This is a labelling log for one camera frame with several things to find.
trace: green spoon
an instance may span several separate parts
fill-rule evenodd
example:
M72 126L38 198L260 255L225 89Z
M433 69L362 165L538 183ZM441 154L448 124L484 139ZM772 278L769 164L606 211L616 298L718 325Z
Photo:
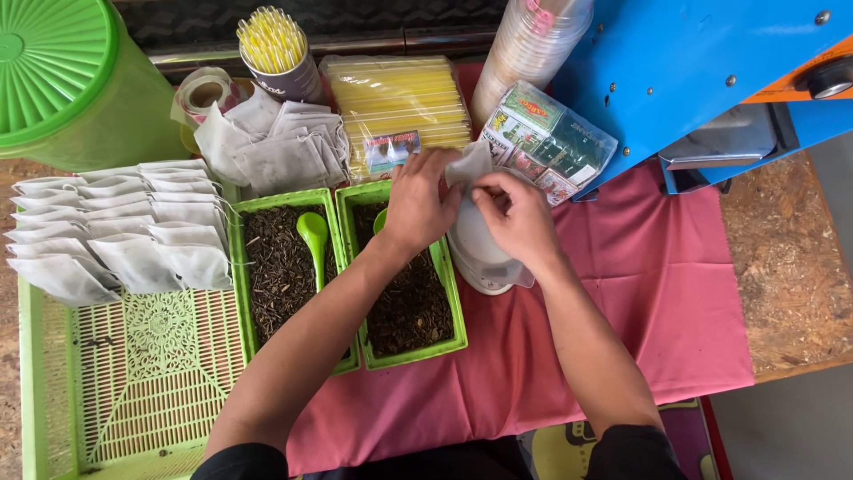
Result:
M388 217L388 209L384 209L376 215L376 220L374 220L374 235L379 233L383 227L385 227L385 219ZM435 268L435 273L438 275L438 281L444 285L444 264L441 263L441 247L438 246L438 242L433 243L429 246L429 256L432 258L432 267Z
M323 259L326 258L326 242L328 242L328 225L326 220L319 214L308 212L301 214L296 220L296 231L308 244L311 257L314 259L314 272L317 278L317 291L320 291L325 283L323 275Z

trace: yellow straw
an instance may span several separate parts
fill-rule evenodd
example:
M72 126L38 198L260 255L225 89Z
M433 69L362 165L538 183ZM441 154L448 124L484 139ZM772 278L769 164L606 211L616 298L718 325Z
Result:
M260 7L240 20L237 38L249 67L261 73L285 73L299 65L307 49L305 33L282 9Z

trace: pink tablecloth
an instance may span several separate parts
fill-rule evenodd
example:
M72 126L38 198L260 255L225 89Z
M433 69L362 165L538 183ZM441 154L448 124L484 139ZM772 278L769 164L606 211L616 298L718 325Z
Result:
M658 403L753 383L717 192L662 196L654 165L554 209L583 285ZM458 274L469 346L330 378L302 412L290 474L495 438L583 417L554 352L542 292L481 295Z

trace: tea package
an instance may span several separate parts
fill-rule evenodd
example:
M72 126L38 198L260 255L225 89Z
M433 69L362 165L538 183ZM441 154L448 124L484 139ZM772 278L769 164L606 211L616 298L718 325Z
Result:
M618 142L586 119L520 80L504 94L480 133L492 161L523 173L552 207L598 176Z

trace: stack of plastic cups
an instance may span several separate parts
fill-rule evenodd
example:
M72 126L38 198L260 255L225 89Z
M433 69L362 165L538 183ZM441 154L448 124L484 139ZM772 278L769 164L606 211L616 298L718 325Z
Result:
M593 0L509 0L471 102L479 130L517 80L543 90L592 22Z

